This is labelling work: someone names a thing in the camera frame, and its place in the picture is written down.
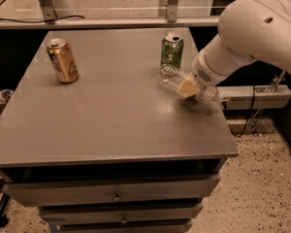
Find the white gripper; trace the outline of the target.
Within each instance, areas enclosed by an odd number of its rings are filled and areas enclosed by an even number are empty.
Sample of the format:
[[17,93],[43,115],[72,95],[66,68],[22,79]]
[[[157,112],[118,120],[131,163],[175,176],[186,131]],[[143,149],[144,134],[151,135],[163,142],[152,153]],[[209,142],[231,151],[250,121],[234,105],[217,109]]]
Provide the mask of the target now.
[[178,94],[183,97],[195,95],[201,91],[201,84],[216,86],[226,80],[235,71],[255,61],[229,50],[216,35],[195,56],[192,62],[192,73],[181,83]]

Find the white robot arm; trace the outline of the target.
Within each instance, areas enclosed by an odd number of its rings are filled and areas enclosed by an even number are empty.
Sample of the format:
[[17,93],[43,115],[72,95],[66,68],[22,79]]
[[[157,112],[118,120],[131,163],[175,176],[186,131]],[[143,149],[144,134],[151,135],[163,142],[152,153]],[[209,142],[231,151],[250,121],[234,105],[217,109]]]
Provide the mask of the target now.
[[219,83],[255,61],[291,75],[291,0],[236,0],[221,13],[217,30],[195,56],[179,95],[212,99]]

